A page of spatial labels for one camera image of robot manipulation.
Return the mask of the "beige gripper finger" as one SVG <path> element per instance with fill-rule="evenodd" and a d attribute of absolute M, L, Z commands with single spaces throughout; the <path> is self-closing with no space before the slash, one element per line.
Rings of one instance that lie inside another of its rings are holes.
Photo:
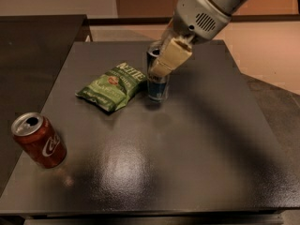
<path fill-rule="evenodd" d="M 150 61 L 147 72 L 150 76 L 166 77 L 182 66 L 192 55 L 192 45 L 183 37 L 168 37 L 158 40 L 148 48 Z"/>
<path fill-rule="evenodd" d="M 173 20 L 170 20 L 166 29 L 161 35 L 161 47 L 167 46 L 173 38 Z"/>

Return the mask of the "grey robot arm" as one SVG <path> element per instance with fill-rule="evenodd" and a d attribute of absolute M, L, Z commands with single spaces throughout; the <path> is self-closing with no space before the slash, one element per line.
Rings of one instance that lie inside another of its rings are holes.
<path fill-rule="evenodd" d="M 192 46 L 214 38 L 247 0 L 178 0 L 149 73 L 165 77 L 192 55 Z"/>

